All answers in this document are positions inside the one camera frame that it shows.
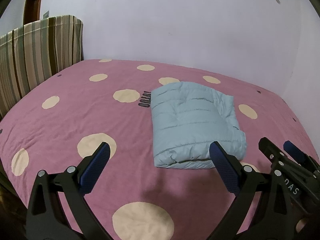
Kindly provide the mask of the light blue puffer jacket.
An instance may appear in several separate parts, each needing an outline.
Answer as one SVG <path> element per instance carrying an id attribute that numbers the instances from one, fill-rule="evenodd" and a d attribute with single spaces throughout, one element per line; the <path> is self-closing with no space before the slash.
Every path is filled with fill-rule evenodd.
<path id="1" fill-rule="evenodd" d="M 170 83 L 151 92 L 151 117 L 155 167 L 213 168 L 215 141 L 238 160 L 246 155 L 231 95 L 194 82 Z"/>

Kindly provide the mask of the striped fabric headboard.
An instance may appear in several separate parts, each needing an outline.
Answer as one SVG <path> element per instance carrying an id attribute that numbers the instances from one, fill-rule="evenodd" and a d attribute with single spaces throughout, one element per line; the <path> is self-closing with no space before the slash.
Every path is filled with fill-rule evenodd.
<path id="1" fill-rule="evenodd" d="M 1 36 L 1 117 L 43 81 L 84 59 L 83 26 L 62 15 Z"/>

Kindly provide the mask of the pink polka dot bed sheet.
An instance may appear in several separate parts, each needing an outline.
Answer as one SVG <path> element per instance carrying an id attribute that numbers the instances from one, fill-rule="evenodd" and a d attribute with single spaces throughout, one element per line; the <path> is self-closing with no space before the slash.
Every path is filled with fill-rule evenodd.
<path id="1" fill-rule="evenodd" d="M 244 163 L 256 170 L 270 171 L 262 137 L 317 157 L 293 111 L 268 90 L 193 68 L 86 60 L 34 88 L 1 121 L 1 161 L 22 202 L 40 170 L 63 172 L 105 141 L 112 157 L 85 199 L 114 239 L 206 239 L 234 196 L 215 169 L 154 166 L 151 109 L 140 100 L 161 78 L 199 83 L 251 107 L 253 114 L 235 113 L 246 135 Z"/>

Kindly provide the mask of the brown wooden door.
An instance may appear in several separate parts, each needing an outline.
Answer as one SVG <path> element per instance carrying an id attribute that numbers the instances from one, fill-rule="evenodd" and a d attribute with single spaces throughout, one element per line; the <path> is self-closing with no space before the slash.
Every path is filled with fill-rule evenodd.
<path id="1" fill-rule="evenodd" d="M 25 0 L 23 24 L 38 21 L 40 19 L 41 0 Z"/>

